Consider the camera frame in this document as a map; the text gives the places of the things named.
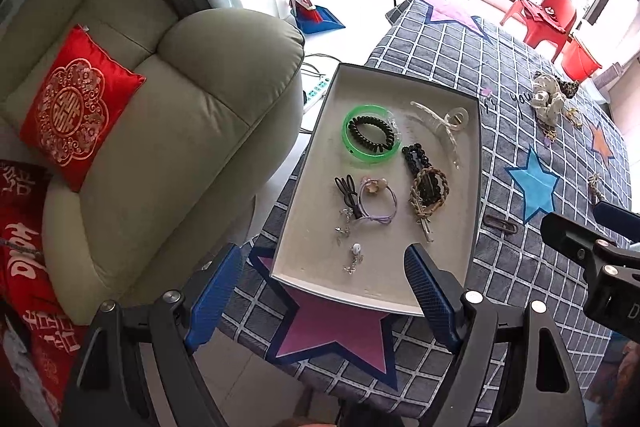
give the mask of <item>green bracelet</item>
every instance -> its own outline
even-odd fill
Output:
[[[358,145],[351,140],[348,129],[349,122],[357,116],[365,115],[383,118],[384,120],[388,121],[391,128],[396,129],[396,140],[393,147],[391,147],[391,150],[385,151],[381,154],[370,154],[368,152],[362,151],[358,147]],[[353,109],[351,109],[347,116],[344,117],[344,121],[342,122],[342,142],[344,143],[344,146],[347,147],[347,150],[358,160],[366,163],[379,163],[391,158],[391,156],[396,154],[396,152],[400,148],[400,134],[397,129],[398,128],[396,126],[393,115],[384,107],[380,107],[379,105],[359,105],[358,107],[354,107]]]

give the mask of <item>orange star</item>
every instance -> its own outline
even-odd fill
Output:
[[[609,144],[607,144],[607,139],[604,136],[604,132],[602,131],[602,122],[600,122],[597,126],[595,126],[590,121],[587,121],[589,125],[589,129],[591,129],[591,133],[593,134],[593,141],[591,142],[591,151],[600,154],[602,157],[602,162],[609,169],[609,160],[614,158],[611,149],[609,148]]]

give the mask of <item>red plastic chair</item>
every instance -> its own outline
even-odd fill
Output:
[[[556,45],[556,54],[554,58],[551,59],[551,62],[555,62],[566,44],[569,32],[574,27],[577,15],[575,6],[571,0],[543,0],[540,6],[554,9],[556,20],[558,20],[558,24],[565,29],[565,33],[557,31],[544,21],[535,21],[526,18],[522,13],[523,7],[521,0],[517,0],[511,5],[511,8],[509,8],[508,12],[504,15],[504,19],[500,22],[500,26],[503,26],[509,17],[512,17],[516,13],[519,14],[527,25],[527,35],[524,37],[524,43],[532,48],[536,48],[542,41],[552,42]]]

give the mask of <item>tray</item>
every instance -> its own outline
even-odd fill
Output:
[[[447,158],[438,139],[411,118],[410,102],[420,102],[440,115],[463,107],[466,129],[456,133],[460,169]],[[434,167],[449,180],[446,203],[431,218],[434,243],[427,245],[408,203],[411,174],[398,152],[379,164],[364,164],[344,147],[340,131],[345,115],[361,104],[381,105],[396,117],[402,145],[420,142]],[[283,283],[344,303],[399,314],[423,315],[404,275],[404,250],[426,245],[434,262],[464,285],[478,233],[481,172],[478,99],[426,80],[340,64],[322,105],[305,162],[296,182],[271,276]],[[398,214],[389,225],[352,222],[351,236],[337,242],[345,207],[334,178],[351,174],[360,179],[386,178],[398,197]],[[364,261],[349,275],[349,249],[362,245]]]

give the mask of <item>red throw pillow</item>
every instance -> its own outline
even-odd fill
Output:
[[[95,154],[144,81],[75,26],[31,104],[20,139],[44,152],[78,192]]]

